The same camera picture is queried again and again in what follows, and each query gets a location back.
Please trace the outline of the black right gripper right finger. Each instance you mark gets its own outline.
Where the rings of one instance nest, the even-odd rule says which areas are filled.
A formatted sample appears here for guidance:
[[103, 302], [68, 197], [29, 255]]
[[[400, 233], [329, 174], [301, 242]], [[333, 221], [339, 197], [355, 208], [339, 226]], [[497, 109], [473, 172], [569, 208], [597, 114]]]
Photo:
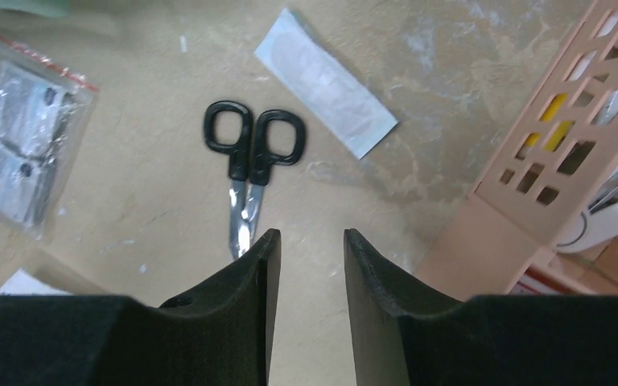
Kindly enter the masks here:
[[359, 385], [618, 385], [618, 296], [462, 302], [344, 233]]

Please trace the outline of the black handled scissors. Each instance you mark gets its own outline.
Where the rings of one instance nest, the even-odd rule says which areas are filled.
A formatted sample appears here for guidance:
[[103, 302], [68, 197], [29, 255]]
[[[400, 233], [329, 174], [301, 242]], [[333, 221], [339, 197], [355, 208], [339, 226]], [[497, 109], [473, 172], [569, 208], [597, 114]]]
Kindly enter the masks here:
[[[241, 119], [238, 139], [231, 144], [220, 142], [216, 135], [217, 118], [222, 113], [235, 113]], [[278, 154], [269, 145], [270, 125], [283, 122], [295, 131], [295, 142], [289, 154]], [[292, 166], [304, 155], [307, 128], [298, 115], [284, 109], [270, 109], [255, 117], [252, 111], [236, 101], [216, 101], [204, 113], [205, 145], [229, 158], [229, 251], [234, 260], [247, 253], [255, 241], [263, 195], [274, 166]]]

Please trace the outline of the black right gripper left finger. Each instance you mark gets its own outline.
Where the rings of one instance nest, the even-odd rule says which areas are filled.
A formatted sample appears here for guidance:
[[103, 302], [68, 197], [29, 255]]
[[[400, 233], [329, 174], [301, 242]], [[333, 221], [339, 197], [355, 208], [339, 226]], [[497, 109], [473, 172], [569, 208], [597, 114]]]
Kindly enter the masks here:
[[124, 295], [0, 295], [0, 385], [265, 385], [282, 238], [151, 307]]

